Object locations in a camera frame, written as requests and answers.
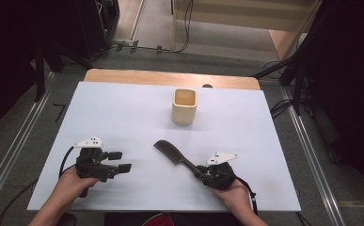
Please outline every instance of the white table surface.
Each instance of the white table surface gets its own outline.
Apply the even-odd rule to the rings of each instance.
[[[47,200],[70,146],[99,136],[105,152],[123,152],[121,160],[102,163],[132,163],[132,169],[96,184],[73,210],[227,211],[186,166],[173,165],[152,146],[160,139],[195,165],[205,165],[215,152],[237,153],[229,163],[257,193],[260,211],[301,210],[262,91],[192,88],[198,93],[196,118],[179,126],[170,118],[175,88],[79,83],[27,209],[39,210]],[[79,152],[72,151],[66,167]]]

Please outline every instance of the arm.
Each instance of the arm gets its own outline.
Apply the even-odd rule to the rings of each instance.
[[[213,192],[244,226],[267,225],[252,211],[248,189],[240,181],[235,180],[227,190]]]
[[[66,170],[55,185],[49,199],[29,223],[29,226],[57,225],[83,190],[94,186],[99,180],[97,178],[79,178],[75,167]]]

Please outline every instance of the black cable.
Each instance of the black cable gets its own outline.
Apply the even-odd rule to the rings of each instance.
[[[265,63],[265,64],[263,65],[263,67],[261,67],[261,69],[262,69],[262,70],[264,70],[264,68],[265,68],[268,64],[270,64],[270,63],[281,63],[281,61],[269,61],[269,62]],[[270,76],[270,74],[267,74],[266,76],[267,76],[267,77],[269,77],[269,78],[271,78],[271,79],[278,79],[278,78],[276,78],[276,77],[272,77],[272,76]]]
[[[26,186],[23,190],[21,190],[9,203],[8,205],[6,206],[6,208],[3,210],[2,214],[0,215],[0,225],[2,225],[2,220],[3,220],[3,217],[5,216],[7,210],[10,208],[10,206],[15,202],[17,201],[17,199],[23,195],[25,193],[25,191],[27,189],[29,189],[30,187],[32,187],[35,183],[38,182],[38,179],[36,179],[35,181],[33,181],[31,184],[29,184],[28,186]]]
[[[174,53],[181,53],[188,47],[188,42],[190,41],[190,22],[191,22],[191,15],[193,14],[193,4],[194,4],[194,2],[193,2],[193,0],[191,0],[190,3],[188,4],[187,10],[185,11],[185,14],[184,14],[184,29],[185,29],[185,35],[186,35],[184,46],[182,47],[182,49],[180,49],[178,51],[174,51]],[[190,15],[189,15],[188,24],[187,24],[186,20],[187,20],[188,9],[190,9]]]
[[[290,106],[291,104],[293,103],[293,101],[290,101],[290,100],[286,100],[282,105],[275,105],[271,110],[270,112],[272,114],[275,114],[277,113],[278,111],[280,111],[281,109],[285,108],[285,107],[288,107]]]
[[[61,167],[59,168],[58,178],[60,178],[62,176],[62,173],[64,171],[63,169],[64,169],[65,162],[67,162],[68,155],[70,155],[70,153],[72,152],[72,150],[73,150],[73,146],[70,147],[70,149],[67,151],[67,153],[65,154],[64,158],[62,159]]]
[[[304,216],[301,213],[299,213],[299,212],[295,212],[295,213],[298,216],[298,218],[301,221],[301,224],[303,226],[311,226],[311,224],[308,222],[308,220],[305,219]]]
[[[64,170],[62,170],[62,174],[64,174],[64,172],[66,171],[66,170],[69,170],[70,168],[72,168],[72,167],[74,167],[76,164],[73,164],[73,165],[71,165],[71,166],[69,166],[69,167],[67,167],[66,169],[64,169]]]
[[[277,118],[279,115],[281,115],[286,109],[288,109],[288,107],[290,107],[291,105],[293,105],[293,103],[287,103],[285,105],[283,105],[280,110],[275,113],[274,115],[272,115],[272,119],[274,120],[275,118]]]
[[[287,103],[287,102],[290,102],[290,101],[292,101],[292,99],[288,99],[288,100],[282,100],[282,101],[279,101],[279,102],[277,102],[271,109],[270,109],[270,112],[272,112],[272,111],[274,111],[274,109],[278,106],[278,105],[280,105],[280,104],[282,104],[282,103]]]
[[[190,0],[190,3],[187,6],[187,10],[185,11],[185,14],[184,14],[184,29],[185,29],[185,35],[186,35],[186,39],[185,39],[185,42],[184,42],[184,46],[180,50],[176,50],[176,51],[174,51],[174,50],[167,50],[167,49],[161,49],[161,52],[164,52],[164,53],[181,53],[181,52],[183,52],[188,47],[188,43],[190,41],[190,23],[191,23],[191,15],[193,13],[193,4],[194,4],[193,0]],[[96,57],[96,58],[94,58],[90,62],[93,62],[93,61],[97,60],[104,53],[108,53],[108,52],[113,51],[113,50],[118,50],[119,47],[121,47],[121,48],[129,48],[129,49],[142,49],[142,50],[155,50],[155,51],[159,51],[158,48],[151,48],[151,47],[113,45],[113,46],[111,46],[110,49],[95,54],[95,55],[99,55],[99,56]]]

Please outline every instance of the metal frame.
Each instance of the metal frame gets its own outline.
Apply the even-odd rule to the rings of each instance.
[[[133,25],[131,41],[135,40],[135,34],[137,33],[138,24],[140,23],[141,15],[143,14],[144,5],[146,5],[146,0],[142,0],[140,4],[140,8],[137,12],[137,17],[135,18],[135,24]]]
[[[21,153],[21,150],[24,147],[26,140],[29,137],[32,129],[35,126],[35,123],[41,113],[41,110],[46,105],[47,99],[51,93],[51,89],[53,83],[55,82],[55,74],[49,73],[46,78],[46,92],[44,92],[41,100],[33,104],[28,116],[26,117],[21,129],[19,130],[17,136],[14,138],[11,146],[8,148],[8,151],[0,163],[0,190],[3,187],[5,181],[8,178],[8,175],[11,172],[12,167],[17,161],[18,156]]]
[[[281,87],[281,92],[284,99],[293,98],[290,91],[287,88]],[[313,146],[311,145],[310,138],[306,131],[305,125],[302,122],[301,117],[296,114],[292,106],[290,106],[289,111],[291,118],[293,120],[293,125],[295,126],[299,139],[301,140],[305,156],[308,159],[314,180],[316,182],[317,187],[319,188],[319,192],[322,197],[327,214],[330,218],[330,221],[333,226],[344,226],[346,224],[345,221],[343,220],[340,208],[337,204],[337,200],[335,199],[334,193],[332,192],[331,187],[325,178],[322,166],[320,165],[316,152]]]

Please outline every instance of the wooden table edge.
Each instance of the wooden table edge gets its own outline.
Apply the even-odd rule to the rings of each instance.
[[[91,69],[87,71],[84,81],[187,87],[210,84],[214,88],[221,89],[261,90],[258,80],[253,77],[198,73]]]

